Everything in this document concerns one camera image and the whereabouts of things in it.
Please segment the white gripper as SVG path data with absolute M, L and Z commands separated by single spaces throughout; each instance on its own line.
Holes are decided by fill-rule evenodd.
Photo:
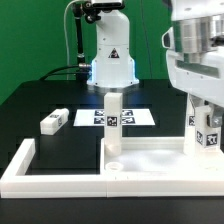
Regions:
M 167 70 L 172 86 L 216 104 L 209 106 L 207 124 L 211 128 L 221 127 L 224 115 L 224 49 L 207 52 L 202 56 L 201 65 L 216 68 L 217 76 L 179 68 L 176 61 L 181 59 L 182 56 L 173 50 L 166 52 Z

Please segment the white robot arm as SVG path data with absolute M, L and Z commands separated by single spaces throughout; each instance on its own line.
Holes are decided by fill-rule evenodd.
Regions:
M 171 10 L 171 27 L 162 36 L 170 82 L 209 103 L 207 124 L 224 116 L 224 0 L 162 0 Z M 90 0 L 96 23 L 97 55 L 89 83 L 124 88 L 137 82 L 129 54 L 129 20 L 120 12 L 124 0 Z

